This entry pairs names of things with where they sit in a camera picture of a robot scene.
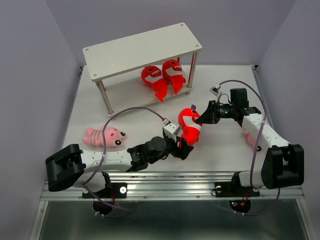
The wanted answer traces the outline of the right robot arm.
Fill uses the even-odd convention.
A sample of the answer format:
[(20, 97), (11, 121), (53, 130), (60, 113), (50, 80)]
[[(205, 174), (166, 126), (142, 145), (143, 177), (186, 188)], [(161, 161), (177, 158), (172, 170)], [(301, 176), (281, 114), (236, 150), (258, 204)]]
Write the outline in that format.
[(206, 111), (196, 119), (198, 124), (217, 124), (233, 119), (253, 137), (265, 153), (260, 169), (236, 173), (230, 182), (231, 192), (242, 195), (248, 187), (267, 189), (300, 186), (304, 182), (304, 149), (282, 138), (254, 106), (249, 106), (247, 90), (232, 88), (229, 103), (211, 100)]

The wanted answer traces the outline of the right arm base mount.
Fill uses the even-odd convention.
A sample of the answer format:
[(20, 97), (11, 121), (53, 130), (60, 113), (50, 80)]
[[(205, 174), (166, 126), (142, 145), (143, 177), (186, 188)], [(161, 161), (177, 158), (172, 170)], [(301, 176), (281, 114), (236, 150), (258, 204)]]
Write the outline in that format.
[(231, 210), (242, 215), (248, 214), (251, 209), (251, 198), (260, 196), (260, 192), (251, 187), (234, 185), (231, 181), (220, 181), (214, 183), (211, 195), (217, 198), (230, 198)]

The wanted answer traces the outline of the red shark plush toy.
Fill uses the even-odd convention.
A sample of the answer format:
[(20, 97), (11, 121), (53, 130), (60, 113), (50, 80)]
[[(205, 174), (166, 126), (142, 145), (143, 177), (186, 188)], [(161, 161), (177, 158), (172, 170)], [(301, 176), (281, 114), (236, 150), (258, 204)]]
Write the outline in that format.
[(162, 71), (155, 65), (146, 66), (140, 73), (142, 81), (154, 91), (154, 95), (162, 103), (168, 92), (168, 82), (162, 75)]

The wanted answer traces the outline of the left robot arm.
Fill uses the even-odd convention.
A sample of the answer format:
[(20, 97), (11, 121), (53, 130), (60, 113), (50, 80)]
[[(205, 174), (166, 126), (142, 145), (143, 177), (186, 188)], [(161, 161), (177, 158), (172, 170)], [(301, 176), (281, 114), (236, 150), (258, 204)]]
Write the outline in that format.
[(155, 136), (135, 147), (109, 152), (81, 150), (78, 144), (70, 144), (45, 160), (48, 190), (88, 187), (106, 197), (111, 193), (106, 173), (142, 171), (168, 156), (185, 160), (193, 149), (186, 139), (173, 140), (167, 136)]

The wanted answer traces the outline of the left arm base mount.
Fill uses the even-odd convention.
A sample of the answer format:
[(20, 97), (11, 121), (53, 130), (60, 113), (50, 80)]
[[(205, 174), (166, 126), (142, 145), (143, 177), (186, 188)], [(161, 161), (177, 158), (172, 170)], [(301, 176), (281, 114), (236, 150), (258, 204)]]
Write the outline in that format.
[(93, 200), (92, 209), (96, 216), (101, 218), (120, 218), (128, 215), (130, 210), (118, 205), (116, 199), (125, 199), (127, 192), (127, 183), (115, 182), (93, 194), (87, 189), (84, 189), (81, 197), (83, 199)]

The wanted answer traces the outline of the red clownfish plush toy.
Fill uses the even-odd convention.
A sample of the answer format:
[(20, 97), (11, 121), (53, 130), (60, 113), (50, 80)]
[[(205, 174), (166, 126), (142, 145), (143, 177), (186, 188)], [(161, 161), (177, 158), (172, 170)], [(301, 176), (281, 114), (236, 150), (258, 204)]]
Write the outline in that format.
[(178, 124), (181, 126), (181, 138), (186, 140), (189, 146), (193, 146), (199, 141), (202, 129), (201, 123), (196, 123), (200, 117), (194, 104), (189, 108), (184, 108), (178, 115)]

